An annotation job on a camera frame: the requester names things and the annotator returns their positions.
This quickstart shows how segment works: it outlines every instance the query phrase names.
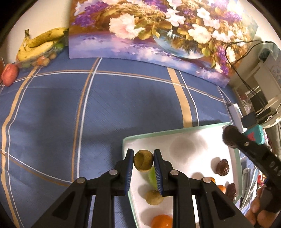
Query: black cable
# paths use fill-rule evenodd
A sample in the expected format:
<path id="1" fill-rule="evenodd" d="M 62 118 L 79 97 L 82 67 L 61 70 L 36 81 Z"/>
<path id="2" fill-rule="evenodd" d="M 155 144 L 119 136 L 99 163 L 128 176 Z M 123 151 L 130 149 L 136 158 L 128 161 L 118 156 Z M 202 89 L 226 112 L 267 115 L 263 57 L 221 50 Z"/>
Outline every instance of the black cable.
<path id="1" fill-rule="evenodd" d="M 227 57 L 227 52 L 226 52 L 227 48 L 228 48 L 228 47 L 231 47 L 231 46 L 234 45 L 234 44 L 238 44 L 238 43 L 252 43 L 252 42 L 258 42 L 258 43 L 255 44 L 254 46 L 252 46 L 252 47 L 250 48 L 250 50 L 248 50 L 243 56 L 241 56 L 239 59 L 237 59 L 233 64 L 236 64 L 238 61 L 240 61 L 241 59 L 245 58 L 245 57 L 251 52 L 251 50 L 252 50 L 255 46 L 259 45 L 259 44 L 262 44 L 262 43 L 273 43 L 273 44 L 275 44 L 275 43 L 272 42 L 272 41 L 260 41 L 260 40 L 238 41 L 238 42 L 234 42 L 234 43 L 231 43 L 231 44 L 227 45 L 227 47 L 225 48 L 225 56 L 226 56 L 226 59 L 227 59 L 228 63 L 230 64 L 231 68 L 234 69 L 234 71 L 237 73 L 238 77 L 241 79 L 241 81 L 242 81 L 243 84 L 246 86 L 246 88 L 249 89 L 249 91 L 250 91 L 254 96 L 257 95 L 257 97 L 258 97 L 258 99 L 259 99 L 259 101 L 260 101 L 260 103 L 261 103 L 261 105 L 262 105 L 262 110 L 261 110 L 260 112 L 258 112 L 257 115 L 259 115 L 261 112 L 262 112 L 262 115 L 263 115 L 264 112 L 265 112 L 265 103 L 264 103 L 264 101 L 263 101 L 263 100 L 261 99 L 261 97 L 244 81 L 244 79 L 240 76 L 240 74 L 237 72 L 236 68 L 235 68 L 235 67 L 233 66 L 233 64 L 229 61 L 229 59 L 228 59 L 228 57 Z"/>

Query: canvas painting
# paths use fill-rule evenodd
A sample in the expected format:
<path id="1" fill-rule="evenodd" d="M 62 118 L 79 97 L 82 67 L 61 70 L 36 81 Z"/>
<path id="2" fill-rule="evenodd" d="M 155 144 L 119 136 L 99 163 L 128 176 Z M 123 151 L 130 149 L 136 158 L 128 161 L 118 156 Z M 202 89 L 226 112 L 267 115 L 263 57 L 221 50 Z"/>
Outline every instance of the canvas painting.
<path id="1" fill-rule="evenodd" d="M 226 57 L 238 67 L 257 28 L 234 0 L 73 0 L 69 55 L 154 63 L 224 87 Z"/>

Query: banana bunch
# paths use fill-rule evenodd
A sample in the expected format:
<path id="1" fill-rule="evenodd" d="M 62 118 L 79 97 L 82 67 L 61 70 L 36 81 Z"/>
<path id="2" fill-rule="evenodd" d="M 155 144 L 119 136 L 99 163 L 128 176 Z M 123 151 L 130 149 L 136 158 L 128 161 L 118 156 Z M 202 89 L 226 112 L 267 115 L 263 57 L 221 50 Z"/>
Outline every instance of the banana bunch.
<path id="1" fill-rule="evenodd" d="M 66 33 L 67 28 L 55 28 L 34 39 L 30 39 L 29 29 L 25 30 L 25 37 L 17 53 L 18 60 L 24 61 L 41 55 L 57 43 Z"/>

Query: white tray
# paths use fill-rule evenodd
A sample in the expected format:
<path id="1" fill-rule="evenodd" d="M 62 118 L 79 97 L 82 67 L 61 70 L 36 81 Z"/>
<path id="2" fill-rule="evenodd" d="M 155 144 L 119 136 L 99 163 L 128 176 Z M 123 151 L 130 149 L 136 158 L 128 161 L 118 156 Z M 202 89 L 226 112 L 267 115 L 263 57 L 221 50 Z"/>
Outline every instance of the white tray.
<path id="1" fill-rule="evenodd" d="M 163 159 L 170 161 L 174 169 L 188 177 L 201 179 L 211 176 L 215 178 L 217 185 L 227 186 L 229 183 L 235 183 L 237 199 L 234 203 L 236 203 L 242 196 L 242 168 L 239 150 L 226 146 L 222 141 L 223 127 L 229 124 L 212 124 L 127 137 L 123 140 L 123 158 L 129 148 L 132 148 L 134 153 L 141 149 L 152 153 L 155 149 L 160 149 Z M 213 170 L 224 158 L 227 159 L 230 170 L 226 176 L 221 177 Z M 144 196 L 152 189 L 148 172 L 141 173 L 133 167 L 128 196 L 137 228 L 149 228 L 152 219 L 157 215 L 173 214 L 173 197 L 165 197 L 157 206 L 146 202 Z M 193 206 L 199 227 L 195 198 Z"/>

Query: human hand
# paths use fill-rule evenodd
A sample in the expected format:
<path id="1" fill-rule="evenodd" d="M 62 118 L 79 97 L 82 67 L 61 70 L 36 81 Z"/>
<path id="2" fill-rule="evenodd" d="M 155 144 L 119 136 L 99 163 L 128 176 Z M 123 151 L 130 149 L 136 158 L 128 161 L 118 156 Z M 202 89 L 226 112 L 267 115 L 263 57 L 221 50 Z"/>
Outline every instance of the human hand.
<path id="1" fill-rule="evenodd" d="M 262 188 L 257 191 L 258 196 L 252 201 L 251 207 L 246 214 L 246 218 L 250 221 L 250 223 L 252 223 L 252 225 L 255 225 L 256 222 L 258 222 L 262 227 L 269 228 L 277 217 L 277 214 L 263 210 L 257 217 L 255 215 L 255 213 L 257 213 L 260 209 Z"/>

